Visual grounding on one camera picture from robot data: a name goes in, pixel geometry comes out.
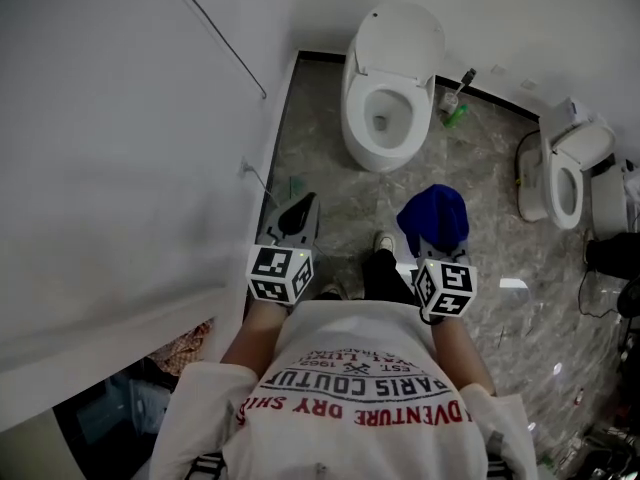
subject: toilet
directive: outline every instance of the toilet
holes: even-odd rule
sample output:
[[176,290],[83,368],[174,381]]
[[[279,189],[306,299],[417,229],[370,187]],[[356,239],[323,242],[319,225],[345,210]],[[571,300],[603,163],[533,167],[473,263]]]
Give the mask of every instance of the toilet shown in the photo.
[[415,4],[382,4],[351,42],[342,75],[342,135],[365,169],[407,163],[427,138],[444,58],[438,20]]
[[583,172],[607,158],[614,146],[604,119],[574,98],[540,115],[540,147],[517,159],[522,218],[549,217],[561,229],[575,228],[582,216]]

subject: green bottle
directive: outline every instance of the green bottle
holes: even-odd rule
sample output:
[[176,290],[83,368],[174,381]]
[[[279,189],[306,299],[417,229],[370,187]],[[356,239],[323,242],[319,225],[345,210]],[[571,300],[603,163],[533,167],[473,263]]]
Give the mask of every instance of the green bottle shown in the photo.
[[462,119],[462,116],[467,111],[467,109],[468,109],[468,107],[466,105],[462,105],[453,114],[451,114],[451,117],[449,119],[447,119],[444,122],[444,127],[445,128],[453,128],[458,123],[458,121],[460,121],[460,119]]

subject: toilet brush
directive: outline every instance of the toilet brush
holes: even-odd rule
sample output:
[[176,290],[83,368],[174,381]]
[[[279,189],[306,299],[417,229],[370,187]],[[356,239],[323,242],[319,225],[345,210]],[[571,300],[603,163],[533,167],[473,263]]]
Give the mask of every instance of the toilet brush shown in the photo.
[[442,98],[440,99],[440,104],[438,108],[445,112],[446,114],[453,114],[458,107],[458,93],[467,87],[473,82],[473,79],[476,76],[476,70],[471,68],[469,71],[465,73],[462,77],[462,81],[460,85],[456,89],[456,92],[445,92]]

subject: toilet lid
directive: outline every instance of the toilet lid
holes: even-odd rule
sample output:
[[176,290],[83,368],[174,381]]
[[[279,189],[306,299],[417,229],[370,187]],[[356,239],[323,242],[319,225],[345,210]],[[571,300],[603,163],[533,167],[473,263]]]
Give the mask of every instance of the toilet lid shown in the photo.
[[580,170],[585,171],[607,158],[613,152],[614,145],[615,137],[611,129],[595,122],[571,130],[555,143],[553,150],[562,151],[580,165]]
[[355,53],[363,74],[376,69],[424,83],[444,59],[444,32],[420,5],[382,4],[360,25]]

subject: toilet brush holder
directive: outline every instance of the toilet brush holder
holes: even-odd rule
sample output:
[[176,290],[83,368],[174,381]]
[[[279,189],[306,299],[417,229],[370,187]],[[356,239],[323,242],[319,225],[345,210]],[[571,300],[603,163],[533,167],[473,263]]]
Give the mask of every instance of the toilet brush holder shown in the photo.
[[438,108],[446,114],[453,114],[458,108],[458,97],[452,92],[445,92],[440,98]]

